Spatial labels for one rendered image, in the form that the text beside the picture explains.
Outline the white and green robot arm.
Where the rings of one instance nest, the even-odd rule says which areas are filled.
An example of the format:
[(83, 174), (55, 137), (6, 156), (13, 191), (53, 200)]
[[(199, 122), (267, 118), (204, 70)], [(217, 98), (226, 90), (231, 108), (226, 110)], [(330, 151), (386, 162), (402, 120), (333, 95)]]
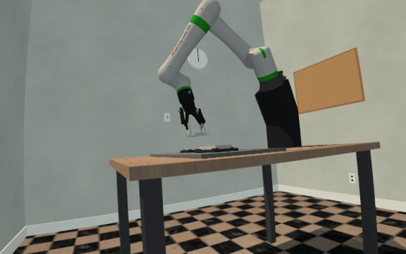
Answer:
[(208, 31), (229, 47), (247, 68), (254, 69), (260, 92), (276, 89), (286, 79), (282, 74), (283, 71), (277, 72), (269, 47), (259, 47), (254, 50), (254, 47), (223, 21), (219, 16), (220, 12), (221, 7), (217, 0), (203, 0), (175, 49), (158, 71), (159, 80), (176, 89), (180, 103), (188, 97), (195, 99), (190, 79), (181, 73), (180, 69)]

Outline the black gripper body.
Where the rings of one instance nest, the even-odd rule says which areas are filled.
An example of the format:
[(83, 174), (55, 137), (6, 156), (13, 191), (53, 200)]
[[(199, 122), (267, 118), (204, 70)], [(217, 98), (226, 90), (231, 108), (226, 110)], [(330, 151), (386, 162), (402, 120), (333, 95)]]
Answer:
[(194, 103), (194, 100), (193, 100), (193, 98), (190, 98), (190, 97), (188, 97), (188, 98), (185, 98), (182, 102), (181, 102), (181, 104), (182, 104), (182, 107), (184, 108), (184, 112), (185, 113), (187, 113), (187, 108), (188, 107), (190, 107), (190, 113), (189, 113), (189, 115), (191, 114), (191, 115), (193, 115), (194, 114), (194, 111), (192, 110), (192, 108), (194, 107), (195, 108), (195, 111), (196, 111), (196, 107), (195, 107), (195, 103)]

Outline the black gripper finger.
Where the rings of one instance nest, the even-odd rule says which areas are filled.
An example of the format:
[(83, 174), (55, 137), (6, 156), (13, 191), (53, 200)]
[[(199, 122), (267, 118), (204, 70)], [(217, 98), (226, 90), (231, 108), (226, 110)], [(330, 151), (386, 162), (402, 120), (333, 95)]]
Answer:
[(190, 136), (192, 134), (191, 130), (190, 130), (190, 125), (188, 123), (190, 107), (187, 108), (187, 113), (185, 113), (185, 117), (184, 117), (183, 110), (184, 110), (184, 108), (179, 108), (181, 124), (184, 124), (184, 126), (186, 127), (186, 130), (187, 130), (187, 134), (188, 134), (188, 136)]
[(195, 111), (195, 108), (193, 107), (192, 110), (194, 111), (193, 116), (195, 117), (195, 119), (197, 120), (197, 122), (200, 125), (201, 132), (206, 133), (206, 131), (204, 129), (204, 125), (203, 125), (206, 121), (204, 120), (204, 117), (201, 113), (201, 109), (199, 108), (199, 109), (196, 109), (196, 111)]

